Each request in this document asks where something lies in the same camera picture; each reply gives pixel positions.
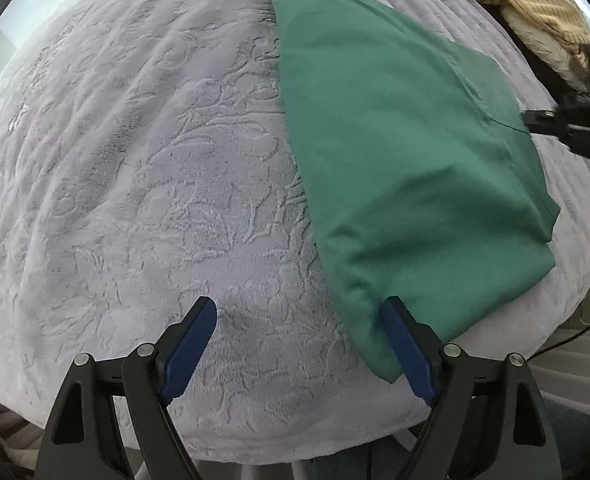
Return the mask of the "lavender embossed bed blanket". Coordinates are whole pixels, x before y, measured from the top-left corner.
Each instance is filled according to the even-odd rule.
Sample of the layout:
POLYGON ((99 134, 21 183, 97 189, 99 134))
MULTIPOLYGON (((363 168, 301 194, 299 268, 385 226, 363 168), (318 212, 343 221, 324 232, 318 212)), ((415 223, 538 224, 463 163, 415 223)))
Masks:
POLYGON ((270 0, 64 0, 0 75, 0 403, 44 426, 74 357, 199 296, 173 422, 198 460, 288 463, 417 424, 351 348, 287 143, 270 0))

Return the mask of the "black garment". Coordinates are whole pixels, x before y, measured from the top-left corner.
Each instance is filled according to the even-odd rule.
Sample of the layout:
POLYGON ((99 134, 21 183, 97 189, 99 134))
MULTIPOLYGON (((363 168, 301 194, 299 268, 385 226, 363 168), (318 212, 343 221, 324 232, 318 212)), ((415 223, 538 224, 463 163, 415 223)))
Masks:
POLYGON ((508 33, 534 76, 555 102, 587 89, 586 76, 570 53, 549 32, 532 24, 511 6, 481 5, 508 33))

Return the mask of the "beige striped garment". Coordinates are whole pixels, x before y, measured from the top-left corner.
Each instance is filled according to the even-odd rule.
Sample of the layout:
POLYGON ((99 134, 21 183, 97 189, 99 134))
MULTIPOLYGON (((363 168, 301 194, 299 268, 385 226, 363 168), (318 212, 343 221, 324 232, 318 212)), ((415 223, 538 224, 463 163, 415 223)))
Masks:
POLYGON ((550 34, 587 73, 583 46, 590 46, 590 25, 574 0, 477 0, 488 6, 512 8, 527 22, 550 34))

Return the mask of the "green work jacket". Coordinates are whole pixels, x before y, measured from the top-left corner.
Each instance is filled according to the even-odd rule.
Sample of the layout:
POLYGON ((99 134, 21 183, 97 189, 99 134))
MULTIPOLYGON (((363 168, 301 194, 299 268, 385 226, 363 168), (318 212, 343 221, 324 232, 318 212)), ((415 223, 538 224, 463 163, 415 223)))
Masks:
POLYGON ((554 268, 557 203, 496 61, 375 0, 272 0, 289 144, 335 308, 402 372, 380 307, 449 340, 554 268))

